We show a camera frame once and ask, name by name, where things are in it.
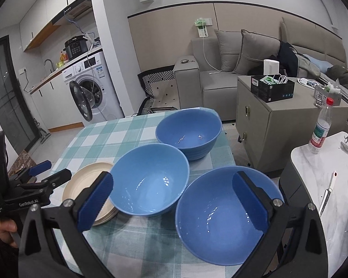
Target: hand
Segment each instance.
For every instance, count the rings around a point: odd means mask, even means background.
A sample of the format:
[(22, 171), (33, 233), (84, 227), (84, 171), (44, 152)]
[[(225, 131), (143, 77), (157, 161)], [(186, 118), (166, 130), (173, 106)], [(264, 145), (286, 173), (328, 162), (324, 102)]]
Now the hand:
[(0, 239), (13, 248), (17, 248), (18, 246), (11, 237), (10, 232), (17, 232), (17, 225), (14, 220), (0, 219)]

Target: water bottle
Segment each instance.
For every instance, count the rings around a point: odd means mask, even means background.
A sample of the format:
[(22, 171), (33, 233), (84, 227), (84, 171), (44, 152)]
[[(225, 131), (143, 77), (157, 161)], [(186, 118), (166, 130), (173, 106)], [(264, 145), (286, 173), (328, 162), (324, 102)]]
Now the water bottle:
[(334, 100), (328, 97), (326, 100), (326, 106), (323, 106), (321, 112), (319, 113), (316, 127), (311, 140), (308, 143), (308, 149), (314, 154), (319, 152), (327, 137), (327, 134), (329, 133), (331, 126), (331, 108), (333, 104)]

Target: light blue pillow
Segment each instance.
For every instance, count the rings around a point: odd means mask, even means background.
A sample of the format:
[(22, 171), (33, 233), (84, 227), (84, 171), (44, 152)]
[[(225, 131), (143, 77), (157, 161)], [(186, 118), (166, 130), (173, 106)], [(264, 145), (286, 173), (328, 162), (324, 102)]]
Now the light blue pillow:
[(328, 61), (320, 61), (315, 59), (314, 57), (311, 57), (310, 55), (304, 54), (304, 56), (308, 57), (309, 60), (314, 63), (317, 67), (319, 67), (319, 70), (326, 74), (327, 73), (327, 69), (331, 68), (333, 65), (330, 64)]

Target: checkered tablecloth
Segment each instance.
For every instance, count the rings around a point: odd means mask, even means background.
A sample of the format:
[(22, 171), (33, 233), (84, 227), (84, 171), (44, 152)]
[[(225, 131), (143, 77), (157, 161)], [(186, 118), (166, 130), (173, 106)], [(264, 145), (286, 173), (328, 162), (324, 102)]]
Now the checkered tablecloth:
[[(99, 161), (116, 163), (135, 147), (157, 143), (156, 126), (173, 112), (89, 125), (71, 141), (51, 173), (68, 168), (74, 174)], [(222, 132), (207, 156), (190, 162), (189, 183), (213, 168), (228, 165), (235, 162)], [(55, 189), (50, 198), (52, 205), (61, 204), (64, 187)], [(119, 212), (109, 222), (85, 231), (84, 236), (116, 278), (229, 278), (237, 271), (239, 266), (216, 266), (193, 256), (177, 235), (174, 215), (175, 210), (155, 217)], [(55, 232), (65, 260), (72, 270), (79, 272), (60, 231)]]

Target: metal bolt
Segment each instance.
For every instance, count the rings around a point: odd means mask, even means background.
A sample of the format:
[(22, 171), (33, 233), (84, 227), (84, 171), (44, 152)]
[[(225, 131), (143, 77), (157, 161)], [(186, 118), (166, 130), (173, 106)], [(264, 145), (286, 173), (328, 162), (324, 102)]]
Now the metal bolt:
[(39, 208), (38, 204), (33, 204), (33, 205), (31, 205), (30, 210), (32, 212), (35, 212), (38, 208)]
[(308, 204), (308, 209), (311, 210), (311, 211), (316, 210), (316, 206), (313, 203), (309, 203)]
[(63, 202), (63, 206), (65, 207), (71, 207), (73, 205), (73, 200), (67, 199)]
[(273, 200), (273, 204), (276, 206), (276, 207), (281, 207), (283, 202), (280, 200), (280, 199), (274, 199)]

